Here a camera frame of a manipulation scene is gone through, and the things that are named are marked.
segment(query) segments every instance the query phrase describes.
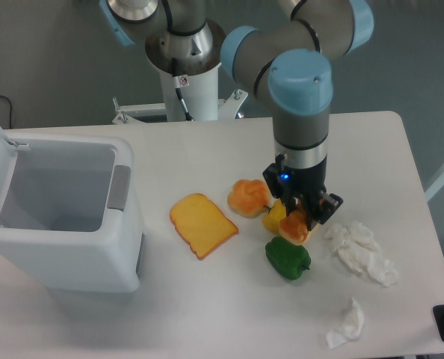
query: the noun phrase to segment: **white trash bin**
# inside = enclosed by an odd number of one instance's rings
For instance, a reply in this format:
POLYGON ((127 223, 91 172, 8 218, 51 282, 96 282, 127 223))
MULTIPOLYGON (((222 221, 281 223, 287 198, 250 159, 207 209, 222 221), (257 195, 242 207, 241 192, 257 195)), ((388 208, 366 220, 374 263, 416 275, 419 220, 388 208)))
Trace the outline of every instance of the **white trash bin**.
POLYGON ((0 254, 55 289, 132 292, 145 226, 120 138, 0 127, 0 254))

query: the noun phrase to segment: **toy pepper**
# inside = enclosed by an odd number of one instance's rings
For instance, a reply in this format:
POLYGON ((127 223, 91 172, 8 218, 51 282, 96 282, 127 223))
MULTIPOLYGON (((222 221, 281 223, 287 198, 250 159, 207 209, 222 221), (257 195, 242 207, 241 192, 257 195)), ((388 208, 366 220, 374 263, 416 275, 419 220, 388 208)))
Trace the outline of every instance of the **toy pepper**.
POLYGON ((274 237, 265 246, 268 261, 284 278, 295 280, 309 269, 309 252, 302 245, 293 245, 283 237, 274 237))

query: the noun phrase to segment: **toy bread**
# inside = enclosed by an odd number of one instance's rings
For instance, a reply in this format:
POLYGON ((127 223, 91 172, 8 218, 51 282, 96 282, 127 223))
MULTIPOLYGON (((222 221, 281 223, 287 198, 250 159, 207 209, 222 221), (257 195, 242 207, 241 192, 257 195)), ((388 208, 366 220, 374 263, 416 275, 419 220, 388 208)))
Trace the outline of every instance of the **toy bread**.
POLYGON ((320 227, 317 224, 311 231, 307 226, 306 213, 303 210, 291 211, 279 222, 279 234, 294 245, 302 245, 320 227))
POLYGON ((170 210, 170 220, 199 260, 238 233, 238 228, 215 203, 201 193, 177 202, 170 210))

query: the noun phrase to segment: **crumpled tissue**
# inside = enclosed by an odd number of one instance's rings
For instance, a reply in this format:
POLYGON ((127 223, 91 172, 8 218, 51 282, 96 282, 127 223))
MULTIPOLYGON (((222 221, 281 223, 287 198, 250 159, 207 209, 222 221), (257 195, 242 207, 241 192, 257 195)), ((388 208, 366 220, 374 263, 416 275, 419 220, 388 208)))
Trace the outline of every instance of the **crumpled tissue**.
POLYGON ((325 340, 330 350, 345 344, 349 340, 358 339, 364 323, 365 316, 363 315, 362 308, 358 301, 352 298, 346 309, 343 323, 338 328, 331 329, 325 334, 325 340))
POLYGON ((366 273, 375 282, 391 286, 398 282, 393 261, 385 258, 373 232, 354 221, 348 228, 334 224, 327 229, 325 239, 331 239, 330 250, 354 273, 366 273))

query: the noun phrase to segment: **black cable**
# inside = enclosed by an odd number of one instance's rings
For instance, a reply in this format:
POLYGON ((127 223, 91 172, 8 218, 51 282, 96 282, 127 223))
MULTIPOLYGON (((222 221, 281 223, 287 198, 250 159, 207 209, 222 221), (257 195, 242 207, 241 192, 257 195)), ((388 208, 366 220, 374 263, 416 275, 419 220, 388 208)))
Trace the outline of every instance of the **black cable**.
POLYGON ((191 116, 191 114, 189 114, 189 110, 187 109, 187 105, 185 104, 184 97, 182 97, 182 91, 180 90, 180 88, 176 88, 176 95, 180 101, 180 104, 182 106, 182 110, 184 111, 185 120, 186 121, 193 121, 194 118, 191 116))
POLYGON ((10 104, 10 129, 13 129, 13 123, 11 121, 12 114, 13 114, 13 103, 11 102, 11 100, 8 97, 6 97, 4 95, 0 95, 0 99, 5 99, 10 104))
MULTIPOLYGON (((171 62, 171 75, 172 77, 176 77, 176 68, 177 68, 177 59, 176 58, 172 58, 172 62, 171 62)), ((180 101, 180 105, 182 106, 182 110, 184 111, 184 115, 185 115, 185 120, 186 121, 193 121, 194 118, 191 116, 191 114, 189 114, 189 110, 187 109, 187 105, 185 104, 184 101, 184 97, 182 97, 182 91, 180 90, 180 88, 175 87, 176 89, 176 95, 177 98, 180 101)))

